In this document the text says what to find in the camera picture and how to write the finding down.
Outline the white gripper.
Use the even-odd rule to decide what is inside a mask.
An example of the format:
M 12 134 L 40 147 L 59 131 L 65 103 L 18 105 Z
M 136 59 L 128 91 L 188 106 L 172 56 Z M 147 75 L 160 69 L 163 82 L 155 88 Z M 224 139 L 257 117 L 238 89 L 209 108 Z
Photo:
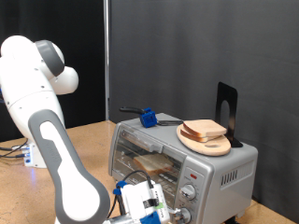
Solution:
M 135 224 L 158 224 L 158 201 L 153 186 L 150 187 L 149 182 L 144 181 L 137 185 L 127 184 L 121 188 L 125 213 L 130 215 Z M 169 213 L 174 217 L 182 216 L 179 208 L 170 209 Z

